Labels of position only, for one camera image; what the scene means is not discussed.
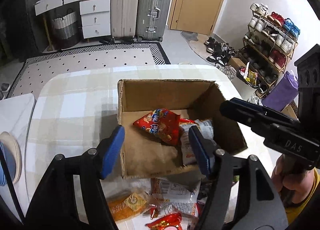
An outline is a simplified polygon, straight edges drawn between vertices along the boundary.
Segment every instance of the checkered tablecloth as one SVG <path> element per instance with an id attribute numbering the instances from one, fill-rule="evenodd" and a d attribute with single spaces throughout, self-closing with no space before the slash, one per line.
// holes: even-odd
<path id="1" fill-rule="evenodd" d="M 200 79 L 215 81 L 225 99 L 241 98 L 226 75 L 213 66 L 156 65 L 127 66 L 85 70 L 57 75 L 43 87 L 36 103 L 27 141 L 26 184 L 29 200 L 53 157 L 62 153 L 77 156 L 101 139 L 109 137 L 117 125 L 120 79 Z M 239 125 L 248 149 L 237 156 L 257 155 L 269 174 L 272 163 L 263 138 Z M 123 187 L 119 173 L 101 182 L 107 195 Z M 75 177 L 76 196 L 81 197 L 79 179 Z M 79 214 L 84 213 L 83 204 Z"/>

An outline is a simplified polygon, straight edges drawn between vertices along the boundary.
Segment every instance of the purple bag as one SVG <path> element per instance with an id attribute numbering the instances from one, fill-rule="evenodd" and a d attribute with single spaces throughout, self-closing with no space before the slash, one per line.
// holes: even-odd
<path id="1" fill-rule="evenodd" d="M 281 112 L 298 95 L 298 79 L 292 70 L 286 71 L 281 81 L 261 102 L 264 106 Z"/>

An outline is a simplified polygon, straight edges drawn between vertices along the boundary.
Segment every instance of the rug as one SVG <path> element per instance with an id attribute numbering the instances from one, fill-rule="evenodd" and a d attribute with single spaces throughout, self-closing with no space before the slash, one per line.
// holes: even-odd
<path id="1" fill-rule="evenodd" d="M 211 53 L 207 53 L 206 49 L 207 47 L 204 45 L 204 42 L 208 40 L 209 36 L 193 33 L 193 32 L 187 32 L 182 31 L 181 32 L 182 37 L 188 42 L 190 48 L 201 58 L 207 61 L 207 57 L 211 55 Z"/>
<path id="2" fill-rule="evenodd" d="M 158 42 L 91 45 L 42 54 L 25 61 L 7 98 L 32 93 L 37 99 L 43 86 L 59 74 L 119 66 L 165 64 L 169 65 L 170 61 Z"/>

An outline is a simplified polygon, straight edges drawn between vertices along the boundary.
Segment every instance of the silver suitcase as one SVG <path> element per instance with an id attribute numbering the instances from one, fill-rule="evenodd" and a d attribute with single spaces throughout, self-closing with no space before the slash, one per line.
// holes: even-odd
<path id="1" fill-rule="evenodd" d="M 111 0 L 111 35 L 134 37 L 136 32 L 138 0 Z"/>
<path id="2" fill-rule="evenodd" d="M 138 42 L 142 39 L 162 41 L 170 0 L 139 0 L 137 16 Z"/>

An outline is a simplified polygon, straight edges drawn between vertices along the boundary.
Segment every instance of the metal screw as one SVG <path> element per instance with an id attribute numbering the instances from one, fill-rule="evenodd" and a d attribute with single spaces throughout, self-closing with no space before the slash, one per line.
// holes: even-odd
<path id="1" fill-rule="evenodd" d="M 57 154 L 54 157 L 55 160 L 62 160 L 63 159 L 63 155 L 62 154 Z"/>
<path id="2" fill-rule="evenodd" d="M 258 160 L 258 157 L 256 155 L 250 155 L 250 159 L 252 161 L 257 161 Z"/>
<path id="3" fill-rule="evenodd" d="M 88 154 L 89 155 L 94 155 L 96 153 L 97 153 L 97 149 L 95 149 L 95 148 L 91 148 L 91 149 L 88 150 Z"/>
<path id="4" fill-rule="evenodd" d="M 217 153 L 218 155 L 220 155 L 220 156 L 223 156 L 223 155 L 225 154 L 224 150 L 221 149 L 221 148 L 217 149 L 217 150 L 216 150 L 216 153 Z"/>

